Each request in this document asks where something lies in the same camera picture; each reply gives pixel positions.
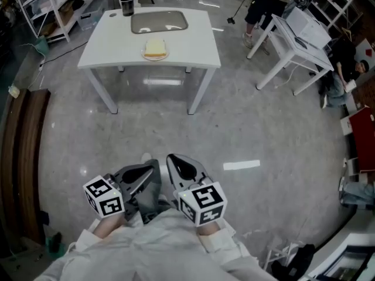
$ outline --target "person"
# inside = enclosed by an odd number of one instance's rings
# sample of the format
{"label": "person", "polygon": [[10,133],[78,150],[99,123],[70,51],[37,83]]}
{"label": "person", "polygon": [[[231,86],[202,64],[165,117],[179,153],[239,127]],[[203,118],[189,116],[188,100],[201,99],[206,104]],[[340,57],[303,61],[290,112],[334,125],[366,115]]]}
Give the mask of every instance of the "person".
{"label": "person", "polygon": [[[243,34],[243,40],[246,47],[252,49],[253,41],[251,32],[256,23],[258,23],[262,16],[265,15],[261,29],[266,29],[272,20],[272,14],[281,16],[289,0],[253,0],[248,9],[248,14],[245,17],[246,32]],[[270,55],[267,49],[267,39],[261,45],[262,50],[266,55]]]}
{"label": "person", "polygon": [[347,100],[347,84],[356,80],[359,75],[369,71],[369,64],[365,60],[356,62],[354,56],[356,48],[352,43],[344,44],[331,59],[335,71],[323,79],[321,108],[339,107]]}
{"label": "person", "polygon": [[[157,160],[148,159],[148,163],[158,167]],[[92,233],[84,230],[75,249],[35,281],[276,280],[217,222],[195,228],[165,201],[161,207],[160,189],[158,170],[136,196],[139,212],[135,217],[126,222],[124,214],[113,215],[102,219]]]}
{"label": "person", "polygon": [[341,204],[375,205],[375,192],[373,184],[360,182],[348,182],[340,191]]}

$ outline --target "white table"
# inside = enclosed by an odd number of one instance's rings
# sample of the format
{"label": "white table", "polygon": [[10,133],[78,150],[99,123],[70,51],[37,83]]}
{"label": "white table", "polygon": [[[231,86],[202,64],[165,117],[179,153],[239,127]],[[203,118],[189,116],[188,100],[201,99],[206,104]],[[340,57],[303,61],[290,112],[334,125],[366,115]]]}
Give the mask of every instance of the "white table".
{"label": "white table", "polygon": [[[271,30],[274,26],[277,27],[277,30],[272,32]],[[258,90],[262,89],[263,86],[265,86],[283,67],[287,67],[289,63],[295,63],[316,72],[316,75],[305,84],[298,87],[293,92],[293,95],[298,95],[316,80],[324,76],[328,71],[333,71],[333,67],[323,50],[314,48],[309,44],[306,44],[307,49],[302,47],[295,41],[295,35],[287,24],[286,20],[275,15],[272,15],[271,23],[267,26],[263,34],[247,55],[248,59],[252,58],[267,35],[270,37],[270,40],[280,57],[280,61],[270,72],[268,72],[264,79],[257,84]],[[318,71],[315,64],[322,67],[323,70]]]}
{"label": "white table", "polygon": [[[99,96],[116,114],[117,105],[104,88],[96,68],[124,66],[179,66],[186,67],[189,73],[192,67],[205,68],[196,96],[188,108],[188,114],[194,114],[215,69],[220,68],[220,59],[213,35],[210,19],[206,11],[185,8],[135,8],[135,13],[156,11],[181,11],[189,27],[158,33],[134,34],[131,32],[130,19],[122,15],[121,9],[106,11],[96,26],[78,63],[78,68],[85,70],[87,77],[97,90]],[[165,41],[169,56],[160,61],[149,61],[141,56],[146,41],[158,37]]]}

